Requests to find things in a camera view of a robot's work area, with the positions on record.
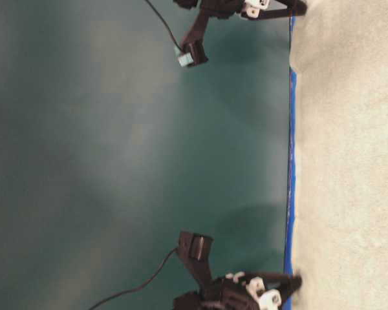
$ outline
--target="beige carpet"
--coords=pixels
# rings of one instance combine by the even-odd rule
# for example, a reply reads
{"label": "beige carpet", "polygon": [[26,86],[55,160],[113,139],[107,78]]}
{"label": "beige carpet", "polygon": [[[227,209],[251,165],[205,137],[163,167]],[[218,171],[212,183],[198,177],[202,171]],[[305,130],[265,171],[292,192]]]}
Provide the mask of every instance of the beige carpet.
{"label": "beige carpet", "polygon": [[296,90],[294,310],[388,310],[388,0],[308,0]]}

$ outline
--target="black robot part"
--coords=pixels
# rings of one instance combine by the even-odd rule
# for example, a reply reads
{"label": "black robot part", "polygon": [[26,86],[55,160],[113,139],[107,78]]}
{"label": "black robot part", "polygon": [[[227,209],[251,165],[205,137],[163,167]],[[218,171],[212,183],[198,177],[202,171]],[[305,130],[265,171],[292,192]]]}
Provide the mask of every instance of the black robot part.
{"label": "black robot part", "polygon": [[192,277],[199,284],[199,291],[188,292],[174,299],[174,310],[259,310],[258,303],[247,292],[243,282],[260,277],[264,286],[276,289],[281,295],[281,306],[302,285],[300,276],[279,273],[244,273],[238,283],[226,277],[212,280],[208,256],[213,238],[182,231],[177,254]]}
{"label": "black robot part", "polygon": [[[199,0],[173,0],[178,6],[191,9],[198,5]],[[204,47],[202,45],[204,34],[206,33],[208,19],[216,17],[218,19],[227,19],[233,14],[241,14],[242,17],[258,21],[263,19],[273,19],[280,17],[302,16],[306,14],[307,6],[302,0],[276,0],[286,8],[281,10],[261,10],[256,18],[248,17],[241,13],[244,0],[202,0],[200,3],[200,12],[194,22],[194,25],[184,36],[179,44],[182,49],[182,55],[191,54],[193,62],[189,67],[194,67],[208,61]]]}

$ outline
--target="wire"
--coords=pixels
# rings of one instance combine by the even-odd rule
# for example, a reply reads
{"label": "wire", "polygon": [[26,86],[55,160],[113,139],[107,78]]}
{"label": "wire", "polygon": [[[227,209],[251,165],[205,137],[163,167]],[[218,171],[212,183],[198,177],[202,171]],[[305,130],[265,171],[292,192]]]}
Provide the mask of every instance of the wire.
{"label": "wire", "polygon": [[164,24],[164,26],[167,28],[168,30],[168,34],[171,38],[171,40],[173,40],[175,46],[181,51],[182,51],[182,48],[180,47],[180,45],[178,45],[177,43],[177,40],[175,39],[174,35],[173,35],[173,32],[171,31],[171,29],[169,28],[167,22],[165,21],[165,19],[161,16],[160,12],[158,12],[156,10],[156,8],[153,6],[153,4],[150,2],[150,0],[145,0],[145,2],[153,9],[153,11],[155,12],[155,14],[159,17],[159,19],[161,19],[161,22]]}
{"label": "wire", "polygon": [[154,280],[154,278],[158,275],[158,273],[161,271],[161,269],[163,268],[163,266],[165,265],[165,263],[167,262],[168,258],[171,257],[171,255],[177,250],[177,248],[173,249],[171,252],[169,252],[167,254],[167,256],[164,258],[164,260],[161,262],[161,264],[158,266],[158,269],[155,271],[154,275],[152,277],[150,277],[148,280],[146,280],[143,284],[141,284],[140,286],[134,288],[134,289],[127,289],[125,291],[120,291],[120,292],[117,292],[113,295],[111,295],[110,297],[107,297],[107,298],[104,298],[103,300],[100,300],[99,302],[97,302],[96,304],[94,304],[92,307],[89,308],[89,310],[93,310],[93,309],[96,309],[97,307],[99,307],[100,305],[108,302],[109,300],[112,300],[114,298],[117,298],[121,295],[124,295],[124,294],[129,294],[129,293],[135,293],[141,289],[143,289],[145,286],[147,286],[152,280]]}

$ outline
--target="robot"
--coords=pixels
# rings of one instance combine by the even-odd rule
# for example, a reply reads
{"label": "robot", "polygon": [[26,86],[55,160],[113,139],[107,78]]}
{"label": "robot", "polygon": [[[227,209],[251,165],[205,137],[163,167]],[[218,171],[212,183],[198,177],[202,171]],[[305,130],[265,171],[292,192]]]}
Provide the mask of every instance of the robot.
{"label": "robot", "polygon": [[208,264],[213,238],[182,231],[177,255],[199,291],[174,299],[173,310],[278,310],[302,285],[300,276],[239,272],[214,279]]}
{"label": "robot", "polygon": [[[177,46],[178,61],[182,67],[194,67],[205,63],[208,58],[202,45],[208,20],[211,17],[228,19],[238,14],[244,19],[259,21],[279,17],[302,16],[307,6],[302,0],[276,0],[286,5],[281,10],[267,10],[270,0],[201,0],[200,12],[189,32]],[[181,8],[191,9],[199,0],[174,0]]]}

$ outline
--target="blue edge strip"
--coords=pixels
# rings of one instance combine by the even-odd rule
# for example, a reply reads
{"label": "blue edge strip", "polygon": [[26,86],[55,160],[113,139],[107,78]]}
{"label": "blue edge strip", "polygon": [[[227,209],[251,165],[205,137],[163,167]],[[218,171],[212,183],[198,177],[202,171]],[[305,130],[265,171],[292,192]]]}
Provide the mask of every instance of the blue edge strip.
{"label": "blue edge strip", "polygon": [[[295,17],[290,19],[290,37],[295,23]],[[295,125],[296,125],[296,73],[290,69],[290,123],[289,123],[289,163],[288,163],[288,197],[286,214],[286,245],[284,271],[293,274],[292,266],[292,239],[295,222],[295,187],[296,187],[296,163],[295,163]],[[283,310],[292,310],[291,298],[283,306]]]}

